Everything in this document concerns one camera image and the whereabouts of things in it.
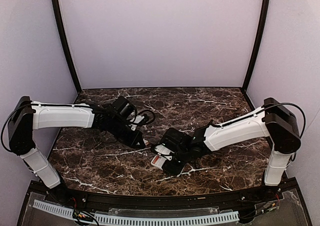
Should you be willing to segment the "white red remote control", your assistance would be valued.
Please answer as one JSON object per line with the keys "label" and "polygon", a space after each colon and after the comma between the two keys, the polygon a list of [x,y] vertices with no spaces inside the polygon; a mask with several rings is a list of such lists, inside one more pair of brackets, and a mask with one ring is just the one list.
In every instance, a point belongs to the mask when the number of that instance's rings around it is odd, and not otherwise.
{"label": "white red remote control", "polygon": [[153,164],[152,163],[152,161],[151,161],[151,165],[152,166],[154,166],[154,167],[156,167],[156,168],[158,168],[158,169],[160,169],[160,170],[162,170],[162,165],[163,165],[163,163],[165,162],[165,160],[167,160],[166,158],[164,158],[164,157],[162,157],[162,159],[161,160],[158,160],[157,161],[157,163],[156,164]]}

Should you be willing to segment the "orange AAA battery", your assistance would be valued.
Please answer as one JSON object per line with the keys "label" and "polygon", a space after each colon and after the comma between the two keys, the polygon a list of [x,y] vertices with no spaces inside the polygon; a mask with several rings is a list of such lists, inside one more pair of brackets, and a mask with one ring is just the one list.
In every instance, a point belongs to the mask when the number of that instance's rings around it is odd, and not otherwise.
{"label": "orange AAA battery", "polygon": [[153,158],[153,160],[152,160],[152,163],[153,163],[153,164],[156,164],[157,161],[158,161],[158,160],[161,160],[161,159],[162,159],[161,156],[155,156],[155,157]]}

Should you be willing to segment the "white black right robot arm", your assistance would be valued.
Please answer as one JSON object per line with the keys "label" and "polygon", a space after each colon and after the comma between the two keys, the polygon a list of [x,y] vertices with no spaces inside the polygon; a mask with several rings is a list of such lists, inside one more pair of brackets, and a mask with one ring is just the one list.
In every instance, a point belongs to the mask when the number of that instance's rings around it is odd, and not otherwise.
{"label": "white black right robot arm", "polygon": [[304,129],[299,129],[297,118],[287,103],[274,98],[264,100],[263,106],[230,121],[197,128],[192,136],[169,128],[156,146],[151,164],[165,173],[179,175],[186,163],[211,154],[226,146],[255,138],[271,139],[271,154],[264,173],[264,184],[280,184],[289,161],[301,147]]}

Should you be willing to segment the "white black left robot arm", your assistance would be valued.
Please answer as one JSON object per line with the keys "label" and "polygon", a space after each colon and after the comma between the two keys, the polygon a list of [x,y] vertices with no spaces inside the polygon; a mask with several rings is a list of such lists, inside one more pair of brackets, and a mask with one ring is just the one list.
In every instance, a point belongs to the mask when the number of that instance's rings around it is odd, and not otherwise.
{"label": "white black left robot arm", "polygon": [[18,157],[49,189],[61,187],[64,182],[58,171],[39,149],[34,131],[57,128],[95,129],[111,134],[116,141],[132,149],[143,149],[146,143],[138,129],[151,122],[144,112],[125,97],[107,104],[59,104],[32,101],[23,96],[6,118],[1,134],[8,133],[8,145],[3,148]]}

